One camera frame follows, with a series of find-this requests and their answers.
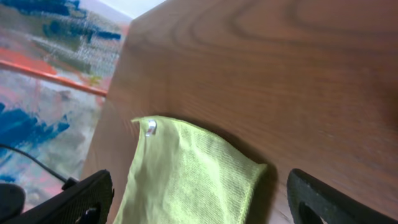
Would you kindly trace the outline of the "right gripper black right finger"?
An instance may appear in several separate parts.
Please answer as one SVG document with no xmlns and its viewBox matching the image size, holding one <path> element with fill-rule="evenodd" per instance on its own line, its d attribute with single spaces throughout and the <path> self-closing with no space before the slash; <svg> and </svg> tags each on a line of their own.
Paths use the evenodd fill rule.
<svg viewBox="0 0 398 224">
<path fill-rule="evenodd" d="M 287 197 L 295 223 L 397 223 L 300 169 L 289 173 Z"/>
</svg>

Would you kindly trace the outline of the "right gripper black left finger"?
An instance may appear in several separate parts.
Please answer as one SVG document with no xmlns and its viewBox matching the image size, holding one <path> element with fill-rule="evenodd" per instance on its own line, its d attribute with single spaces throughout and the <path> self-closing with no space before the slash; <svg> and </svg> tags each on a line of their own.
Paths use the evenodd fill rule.
<svg viewBox="0 0 398 224">
<path fill-rule="evenodd" d="M 88 178 L 68 180 L 63 192 L 24 212 L 25 190 L 16 184 L 2 185 L 2 222 L 106 223 L 114 197 L 111 175 L 100 170 Z"/>
</svg>

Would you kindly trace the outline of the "light green microfiber cloth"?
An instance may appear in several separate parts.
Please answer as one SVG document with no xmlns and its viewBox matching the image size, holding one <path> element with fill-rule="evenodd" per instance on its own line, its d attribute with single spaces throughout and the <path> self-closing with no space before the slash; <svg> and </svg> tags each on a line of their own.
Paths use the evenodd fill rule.
<svg viewBox="0 0 398 224">
<path fill-rule="evenodd" d="M 139 139 L 115 223 L 244 223 L 267 170 L 215 133 L 135 118 Z"/>
</svg>

